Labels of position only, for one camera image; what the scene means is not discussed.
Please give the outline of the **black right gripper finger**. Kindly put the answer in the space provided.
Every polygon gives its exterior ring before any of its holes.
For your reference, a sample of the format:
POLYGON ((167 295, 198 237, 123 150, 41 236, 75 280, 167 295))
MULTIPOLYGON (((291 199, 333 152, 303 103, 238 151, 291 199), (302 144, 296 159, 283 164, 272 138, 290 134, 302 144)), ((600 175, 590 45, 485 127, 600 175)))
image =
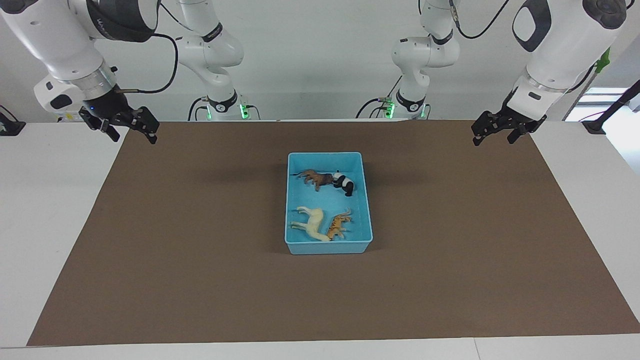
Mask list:
POLYGON ((151 145, 155 145, 158 141, 157 132, 160 127, 160 122, 151 110, 146 106, 142 106, 132 110, 130 116, 129 128, 135 130, 135 132, 142 133, 151 145))
POLYGON ((118 142, 121 138, 121 135, 108 120, 102 120, 99 117, 94 116, 85 107, 82 107, 78 114, 90 130, 102 132, 114 142, 118 142))

